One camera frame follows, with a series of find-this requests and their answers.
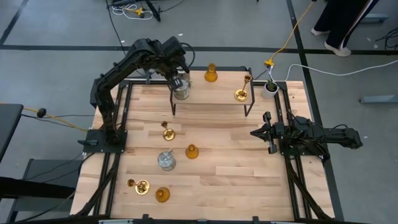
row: white sneaker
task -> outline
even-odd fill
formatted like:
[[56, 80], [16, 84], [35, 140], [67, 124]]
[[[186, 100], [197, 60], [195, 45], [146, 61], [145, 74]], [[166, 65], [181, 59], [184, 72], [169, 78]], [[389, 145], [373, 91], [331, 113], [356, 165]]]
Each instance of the white sneaker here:
[[347, 56], [351, 55], [351, 51], [348, 48], [346, 48], [346, 47], [344, 47], [342, 49], [336, 49], [336, 48], [328, 45], [326, 42], [324, 43], [324, 46], [325, 46], [326, 49], [331, 50], [332, 52], [334, 52], [337, 56], [347, 57]]
[[329, 31], [320, 32], [320, 31], [316, 31], [313, 28], [311, 29], [311, 34], [312, 35], [322, 35], [322, 34], [328, 34], [328, 33], [330, 33], [330, 30]]

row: concrete floor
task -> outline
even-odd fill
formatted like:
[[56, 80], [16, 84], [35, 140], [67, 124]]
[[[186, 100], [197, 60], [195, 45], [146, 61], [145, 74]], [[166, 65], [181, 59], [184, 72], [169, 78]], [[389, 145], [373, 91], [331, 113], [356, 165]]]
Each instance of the concrete floor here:
[[[16, 13], [20, 1], [0, 1], [0, 33]], [[167, 8], [177, 0], [156, 1]], [[293, 0], [296, 15], [309, 1]], [[372, 41], [395, 28], [398, 18], [391, 7], [394, 0], [381, 1], [375, 12], [392, 18], [383, 25], [360, 25], [348, 47], [378, 50]], [[323, 1], [299, 25], [305, 49], [322, 49], [323, 37], [309, 30], [324, 7]], [[15, 24], [5, 45], [80, 45], [117, 46], [105, 9], [99, 0], [30, 0]], [[113, 16], [115, 26], [131, 45], [138, 38], [166, 40], [176, 35], [196, 47], [271, 47], [283, 46], [292, 29], [285, 1], [261, 0], [186, 0], [162, 14], [162, 22], [128, 20]], [[295, 49], [293, 38], [288, 48]], [[194, 66], [214, 62], [218, 66], [244, 65], [256, 75], [271, 53], [197, 52]], [[308, 64], [329, 72], [343, 73], [397, 60], [398, 56], [307, 54]], [[0, 50], [0, 101], [21, 103], [31, 108], [47, 108], [50, 114], [93, 114], [89, 104], [92, 81], [107, 71], [113, 61], [123, 57], [118, 51]], [[275, 57], [275, 79], [284, 79], [292, 63], [300, 63], [298, 54]], [[361, 105], [363, 95], [397, 94], [398, 64], [349, 77], [333, 77], [311, 72], [324, 126], [345, 123], [357, 129], [364, 147], [356, 151], [330, 145], [345, 220], [367, 223], [394, 223], [398, 219], [398, 150], [395, 145], [398, 123], [396, 105]], [[290, 80], [304, 80], [301, 68], [292, 70]], [[87, 128], [92, 118], [70, 118]], [[21, 178], [27, 161], [34, 159], [72, 159], [82, 150], [76, 143], [84, 133], [40, 121], [21, 118], [9, 149], [0, 164], [0, 175]], [[0, 222], [11, 202], [0, 203]]]

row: black pants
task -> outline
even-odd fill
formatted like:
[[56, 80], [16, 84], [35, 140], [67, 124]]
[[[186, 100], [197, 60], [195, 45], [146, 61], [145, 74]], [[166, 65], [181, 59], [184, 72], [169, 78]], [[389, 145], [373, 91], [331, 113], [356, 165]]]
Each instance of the black pants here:
[[329, 0], [314, 29], [329, 31], [326, 43], [334, 48], [346, 47], [361, 20], [379, 0]]

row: wooden tabletop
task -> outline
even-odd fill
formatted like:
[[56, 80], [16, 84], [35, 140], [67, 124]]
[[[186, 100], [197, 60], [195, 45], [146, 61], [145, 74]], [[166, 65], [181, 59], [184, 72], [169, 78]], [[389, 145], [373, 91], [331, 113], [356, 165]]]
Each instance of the wooden tabletop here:
[[244, 76], [249, 72], [217, 71], [218, 78], [215, 82], [206, 81], [205, 73], [206, 71], [191, 71], [189, 97], [185, 100], [178, 100], [174, 96], [173, 102], [193, 105], [250, 105], [252, 103], [250, 83], [245, 87], [248, 94], [245, 101], [238, 101], [234, 96], [236, 90], [243, 88]]
[[[241, 78], [245, 73], [230, 74]], [[293, 113], [311, 118], [303, 83], [287, 82], [287, 86]], [[233, 105], [178, 105], [173, 116], [167, 86], [134, 85], [126, 152], [121, 156], [111, 218], [142, 218], [146, 213], [158, 219], [251, 220], [258, 216], [260, 220], [293, 220], [284, 158], [279, 153], [268, 154], [268, 143], [249, 134], [263, 125], [266, 111], [271, 112], [273, 122], [277, 121], [274, 100], [264, 99], [261, 89], [255, 86], [256, 102], [248, 117], [242, 107]], [[177, 133], [175, 139], [163, 139], [161, 121], [169, 122], [169, 128]], [[97, 111], [93, 127], [100, 126]], [[196, 159], [185, 155], [189, 144], [199, 148]], [[164, 171], [157, 164], [157, 156], [171, 147], [177, 165], [172, 171]], [[79, 211], [96, 190], [103, 157], [97, 153], [83, 164], [71, 214]], [[302, 164], [308, 191], [334, 217], [321, 160], [303, 156]], [[129, 179], [147, 180], [149, 193], [138, 195], [127, 186]], [[170, 190], [165, 203], [155, 199], [159, 187]], [[296, 192], [304, 217], [300, 192]], [[101, 213], [107, 195], [106, 189]]]

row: white pot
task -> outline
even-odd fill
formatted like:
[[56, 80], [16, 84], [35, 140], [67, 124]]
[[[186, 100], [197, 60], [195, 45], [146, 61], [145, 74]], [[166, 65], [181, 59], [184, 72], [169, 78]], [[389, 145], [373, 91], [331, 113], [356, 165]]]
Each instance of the white pot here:
[[276, 91], [271, 92], [271, 91], [268, 91], [268, 90], [267, 90], [266, 85], [267, 85], [267, 84], [264, 85], [264, 88], [263, 88], [262, 91], [261, 91], [261, 95], [262, 95], [262, 97], [264, 97], [265, 99], [272, 99], [272, 98], [275, 96], [275, 94], [278, 92], [279, 86], [277, 86]]

